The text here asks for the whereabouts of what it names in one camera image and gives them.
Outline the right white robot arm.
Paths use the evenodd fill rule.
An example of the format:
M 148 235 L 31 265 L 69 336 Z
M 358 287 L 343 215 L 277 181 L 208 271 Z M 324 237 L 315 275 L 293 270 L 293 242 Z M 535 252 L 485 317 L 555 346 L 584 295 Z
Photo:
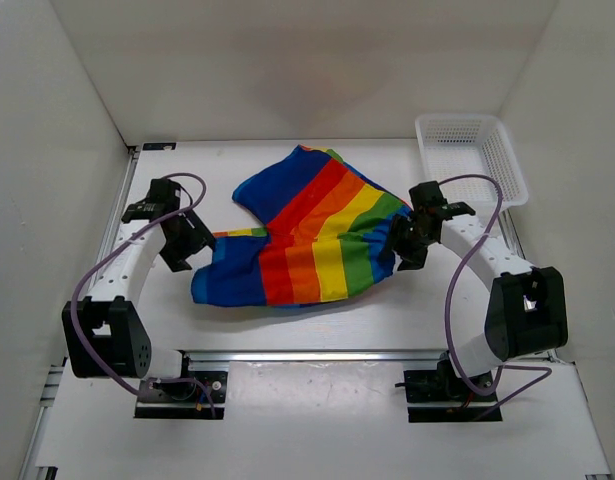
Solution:
M 412 210 L 393 218 L 383 251 L 400 258 L 401 271 L 422 269 L 432 244 L 442 245 L 460 259 L 444 301 L 448 351 L 436 375 L 442 396 L 457 400 L 469 390 L 491 395 L 510 360 L 567 343 L 564 279 L 556 268 L 537 267 L 515 255 L 491 236 L 491 223 L 479 223 L 472 207 L 449 202 L 438 181 L 418 184 L 409 195 Z M 482 332 L 457 344 L 451 310 L 464 269 L 470 269 L 487 288 L 489 301 Z

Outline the rainbow striped shorts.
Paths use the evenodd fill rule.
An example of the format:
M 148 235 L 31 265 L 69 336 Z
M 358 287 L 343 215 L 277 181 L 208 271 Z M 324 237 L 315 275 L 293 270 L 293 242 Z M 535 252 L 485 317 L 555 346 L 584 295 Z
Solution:
M 195 303 L 297 308 L 346 300 L 393 274 L 392 220 L 411 208 L 332 149 L 296 146 L 232 200 L 260 223 L 216 233 L 191 282 Z

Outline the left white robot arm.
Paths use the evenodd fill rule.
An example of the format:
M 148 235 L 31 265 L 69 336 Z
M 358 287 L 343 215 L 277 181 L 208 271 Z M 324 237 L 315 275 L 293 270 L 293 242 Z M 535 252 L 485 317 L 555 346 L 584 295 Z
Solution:
M 137 311 L 157 259 L 169 270 L 190 270 L 189 258 L 217 240 L 196 214 L 201 196 L 182 205 L 183 173 L 151 181 L 147 194 L 121 217 L 110 253 L 76 284 L 62 312 L 68 358 L 80 379 L 108 378 L 133 395 L 130 380 L 152 381 L 175 400 L 193 395 L 197 377 L 180 350 L 155 347 Z

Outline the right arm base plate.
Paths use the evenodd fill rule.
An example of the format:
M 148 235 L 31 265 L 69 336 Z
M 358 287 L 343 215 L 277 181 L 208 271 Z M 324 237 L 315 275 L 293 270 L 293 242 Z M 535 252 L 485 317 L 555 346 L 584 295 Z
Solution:
M 501 422 L 496 393 L 476 395 L 456 375 L 447 354 L 434 369 L 409 369 L 394 387 L 405 393 L 410 424 Z

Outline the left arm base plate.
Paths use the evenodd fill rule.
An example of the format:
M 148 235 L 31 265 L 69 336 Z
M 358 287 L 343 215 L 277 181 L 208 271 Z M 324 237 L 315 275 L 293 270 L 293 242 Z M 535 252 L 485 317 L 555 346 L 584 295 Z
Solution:
M 226 410 L 229 370 L 223 361 L 186 353 L 182 377 L 194 381 L 160 384 L 142 381 L 134 407 L 136 419 L 223 420 Z

